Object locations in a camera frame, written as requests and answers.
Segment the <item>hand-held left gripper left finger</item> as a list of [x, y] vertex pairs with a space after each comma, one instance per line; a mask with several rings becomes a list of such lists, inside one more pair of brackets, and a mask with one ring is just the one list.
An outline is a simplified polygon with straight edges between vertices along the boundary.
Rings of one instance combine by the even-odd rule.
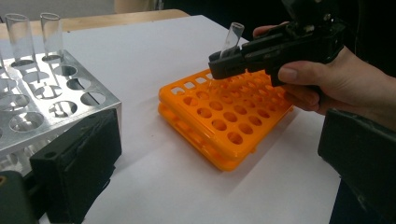
[[49, 197], [49, 221], [81, 224], [121, 152], [117, 111], [108, 109], [82, 119], [31, 157], [35, 179]]

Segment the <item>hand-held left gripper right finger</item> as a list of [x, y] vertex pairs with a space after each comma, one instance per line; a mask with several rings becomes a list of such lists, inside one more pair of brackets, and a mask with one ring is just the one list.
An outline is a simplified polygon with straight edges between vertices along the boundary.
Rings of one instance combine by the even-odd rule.
[[396, 132], [331, 109], [318, 154], [341, 177], [329, 224], [396, 224]]

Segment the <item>clear glass test tube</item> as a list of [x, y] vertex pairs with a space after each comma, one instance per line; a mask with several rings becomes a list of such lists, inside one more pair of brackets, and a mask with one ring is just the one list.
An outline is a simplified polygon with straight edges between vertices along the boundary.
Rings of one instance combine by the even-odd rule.
[[21, 14], [8, 13], [6, 26], [14, 56], [14, 61], [10, 66], [15, 69], [28, 69], [36, 66], [30, 20]]
[[[54, 72], [54, 64], [60, 64], [64, 60], [63, 26], [61, 17], [50, 12], [40, 14], [41, 30], [45, 56], [43, 61], [49, 64], [51, 72]], [[55, 83], [59, 84], [56, 75], [52, 74]]]
[[245, 26], [239, 22], [232, 22], [220, 52], [220, 58], [233, 55], [238, 50], [239, 40], [244, 33]]

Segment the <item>metal test tube rack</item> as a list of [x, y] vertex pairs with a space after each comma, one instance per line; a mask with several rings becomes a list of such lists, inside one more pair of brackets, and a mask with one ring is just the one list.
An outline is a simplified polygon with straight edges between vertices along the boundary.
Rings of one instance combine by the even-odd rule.
[[120, 100], [69, 52], [0, 65], [0, 172], [31, 170], [29, 159], [73, 125], [102, 110], [121, 112]]

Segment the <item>orange plastic test tube rack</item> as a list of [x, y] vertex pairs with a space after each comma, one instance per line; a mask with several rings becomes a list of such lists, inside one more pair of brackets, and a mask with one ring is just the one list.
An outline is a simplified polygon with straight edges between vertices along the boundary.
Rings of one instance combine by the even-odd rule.
[[159, 89], [158, 111], [221, 171], [234, 170], [292, 110], [263, 71], [215, 80], [208, 69]]

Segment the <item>wooden table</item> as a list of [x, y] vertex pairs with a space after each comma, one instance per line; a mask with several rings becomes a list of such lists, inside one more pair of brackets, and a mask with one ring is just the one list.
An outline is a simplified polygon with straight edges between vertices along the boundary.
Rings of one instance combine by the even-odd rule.
[[134, 13], [99, 15], [62, 19], [63, 31], [72, 32], [108, 26], [127, 25], [149, 21], [161, 21], [189, 17], [189, 14], [179, 9], [164, 9]]

